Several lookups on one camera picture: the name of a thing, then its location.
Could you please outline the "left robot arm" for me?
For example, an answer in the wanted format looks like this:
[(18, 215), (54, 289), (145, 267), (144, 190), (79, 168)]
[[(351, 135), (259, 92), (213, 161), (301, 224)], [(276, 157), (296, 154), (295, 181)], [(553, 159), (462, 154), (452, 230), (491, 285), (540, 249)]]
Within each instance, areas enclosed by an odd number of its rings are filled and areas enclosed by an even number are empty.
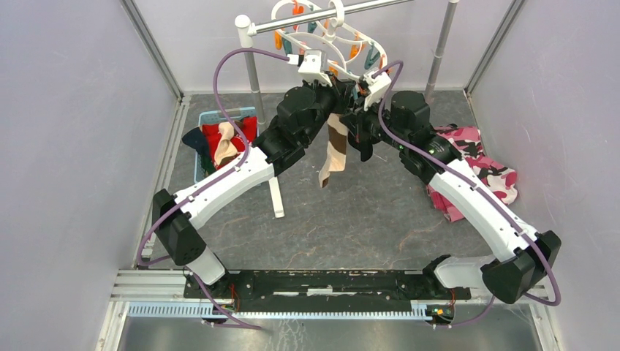
[(231, 163), (198, 184), (153, 197), (153, 225), (160, 243), (177, 266), (186, 266), (212, 298), (230, 288), (227, 269), (207, 247), (198, 230), (220, 209), (252, 187), (292, 167), (332, 114), (343, 114), (355, 101), (355, 82), (331, 86), (304, 83), (291, 88), (276, 107), (269, 126)]

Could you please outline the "white clip hanger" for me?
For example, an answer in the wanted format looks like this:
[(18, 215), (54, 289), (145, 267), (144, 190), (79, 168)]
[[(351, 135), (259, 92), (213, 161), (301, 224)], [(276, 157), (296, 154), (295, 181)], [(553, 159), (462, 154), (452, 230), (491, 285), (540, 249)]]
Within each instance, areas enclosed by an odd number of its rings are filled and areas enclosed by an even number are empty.
[[(335, 26), (335, 19), (314, 20), (309, 23), (282, 27), (275, 31), (279, 32), (282, 39), (288, 39), (292, 43), (293, 54), (303, 54), (305, 50), (323, 50), (327, 54), (327, 68), (335, 75), (342, 78), (357, 80), (369, 70), (381, 69), (388, 63), (388, 55), (385, 49), (369, 35), (354, 29), (347, 23)], [(355, 33), (360, 34), (364, 49), (353, 60), (349, 59), (351, 46), (355, 44)], [(364, 69), (366, 54), (370, 48), (370, 42), (375, 43), (375, 48), (382, 57), (371, 69)]]

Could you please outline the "black white-striped sock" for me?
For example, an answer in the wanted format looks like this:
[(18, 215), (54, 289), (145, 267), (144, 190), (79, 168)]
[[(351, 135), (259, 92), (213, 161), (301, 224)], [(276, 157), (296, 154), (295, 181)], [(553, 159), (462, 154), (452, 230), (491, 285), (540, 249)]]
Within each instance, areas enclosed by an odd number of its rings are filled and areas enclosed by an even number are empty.
[(359, 142), (359, 151), (361, 162), (367, 162), (374, 153), (373, 143), (371, 140), (361, 140)]

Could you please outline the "pink camouflage bag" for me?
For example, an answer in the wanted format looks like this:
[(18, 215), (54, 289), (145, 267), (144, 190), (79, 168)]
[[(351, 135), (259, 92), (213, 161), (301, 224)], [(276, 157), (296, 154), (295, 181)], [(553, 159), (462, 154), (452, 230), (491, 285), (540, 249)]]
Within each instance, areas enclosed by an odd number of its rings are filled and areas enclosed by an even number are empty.
[(455, 124), (448, 124), (436, 127), (435, 132), (461, 152), (474, 174), (505, 205), (517, 199), (517, 172), (485, 154), (480, 130), (477, 127), (458, 127)]

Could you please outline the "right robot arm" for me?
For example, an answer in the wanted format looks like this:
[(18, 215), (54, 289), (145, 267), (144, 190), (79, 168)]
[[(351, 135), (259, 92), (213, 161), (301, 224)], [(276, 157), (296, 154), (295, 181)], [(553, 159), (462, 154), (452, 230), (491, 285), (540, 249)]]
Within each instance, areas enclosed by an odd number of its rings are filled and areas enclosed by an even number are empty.
[(349, 130), (349, 142), (367, 160), (373, 147), (387, 143), (399, 152), (404, 168), (454, 205), (478, 231), (491, 249), (488, 257), (446, 256), (429, 265), (422, 279), (424, 293), (441, 298), (451, 288), (485, 288), (504, 303), (530, 293), (547, 277), (553, 299), (538, 299), (557, 306), (561, 293), (552, 272), (562, 245), (555, 232), (544, 233), (514, 214), (475, 175), (461, 153), (436, 133), (430, 107), (421, 93), (400, 91), (383, 103), (354, 107), (341, 121)]

